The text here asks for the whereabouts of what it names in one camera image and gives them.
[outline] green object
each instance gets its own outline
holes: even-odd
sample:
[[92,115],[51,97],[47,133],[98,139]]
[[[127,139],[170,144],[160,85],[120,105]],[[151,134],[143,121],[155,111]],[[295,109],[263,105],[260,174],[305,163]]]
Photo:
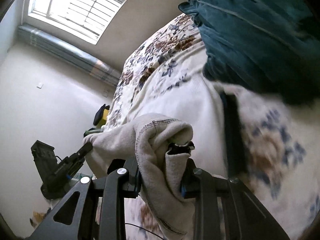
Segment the green object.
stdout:
[[91,128],[91,129],[84,132],[83,137],[86,137],[87,135],[92,134],[92,133],[101,133],[101,132],[103,132],[102,129]]

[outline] black metal bracket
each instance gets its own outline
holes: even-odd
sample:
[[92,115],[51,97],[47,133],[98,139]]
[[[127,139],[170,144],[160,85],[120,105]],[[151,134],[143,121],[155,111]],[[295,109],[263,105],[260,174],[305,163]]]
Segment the black metal bracket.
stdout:
[[54,147],[36,141],[31,147],[39,175],[42,179],[41,192],[46,199],[62,198],[70,189],[68,182],[84,164],[84,157],[92,150],[90,142],[76,153],[57,162]]
[[[136,198],[141,174],[135,157],[107,177],[84,177],[47,215],[28,240],[125,240],[124,198]],[[289,240],[267,209],[237,178],[220,179],[188,159],[181,181],[184,198],[196,199],[194,240],[220,240],[221,198],[227,240]],[[102,199],[100,225],[96,223]]]
[[[46,216],[28,240],[126,240],[124,198],[136,198],[141,175],[135,157],[107,177],[82,178]],[[96,223],[102,197],[100,226]]]
[[[226,240],[289,240],[289,237],[250,190],[238,178],[220,179],[196,168],[192,159],[181,182],[184,198],[196,198],[193,240],[220,240],[220,220]],[[217,197],[221,198],[223,218]]]

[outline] floral blanket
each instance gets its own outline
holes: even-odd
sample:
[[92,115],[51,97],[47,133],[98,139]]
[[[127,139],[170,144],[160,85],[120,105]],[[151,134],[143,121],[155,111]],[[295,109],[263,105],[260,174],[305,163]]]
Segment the floral blanket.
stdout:
[[[191,59],[187,51],[198,53],[198,60]],[[182,14],[161,28],[125,62],[104,131],[129,122],[147,101],[186,89],[194,76],[201,75],[204,55],[199,31],[189,16]],[[320,210],[320,102],[289,107],[275,96],[219,82],[210,84],[238,99],[248,160],[248,173],[240,178],[290,239],[298,239]],[[140,198],[126,200],[125,210],[126,222],[161,235]],[[127,225],[126,231],[127,239],[158,239],[134,226]]]

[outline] window frame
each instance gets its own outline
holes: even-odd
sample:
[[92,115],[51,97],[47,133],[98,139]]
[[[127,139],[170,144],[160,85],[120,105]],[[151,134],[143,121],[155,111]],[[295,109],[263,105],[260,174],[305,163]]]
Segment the window frame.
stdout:
[[47,10],[47,14],[38,12],[34,9],[35,7],[35,1],[36,0],[29,0],[29,5],[28,5],[28,10],[27,10],[27,16],[30,16],[32,18],[41,20],[43,22],[49,23],[50,25],[53,25],[57,28],[60,28],[62,30],[65,30],[78,38],[81,38],[82,40],[85,40],[93,45],[96,45],[105,32],[106,28],[108,25],[111,23],[112,19],[115,17],[115,15],[118,13],[122,5],[127,1],[127,0],[114,0],[117,3],[120,3],[120,7],[118,11],[115,13],[115,15],[111,18],[110,22],[108,25],[104,28],[102,33],[97,36],[97,33],[94,33],[91,30],[87,30],[86,28],[82,27],[81,25],[72,22],[71,20],[67,20],[63,17],[52,17],[50,15],[51,7],[52,7],[52,2],[53,0],[50,0],[49,7]]

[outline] gray cloth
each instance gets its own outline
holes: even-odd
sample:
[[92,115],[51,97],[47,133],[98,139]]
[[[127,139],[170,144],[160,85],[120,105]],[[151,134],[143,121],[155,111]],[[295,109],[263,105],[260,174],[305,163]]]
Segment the gray cloth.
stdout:
[[185,145],[193,136],[190,124],[161,114],[145,114],[109,132],[91,134],[93,151],[86,161],[97,176],[106,176],[115,158],[136,156],[142,175],[140,195],[170,240],[182,239],[192,228],[194,206],[180,195],[189,153],[169,155],[168,145]]

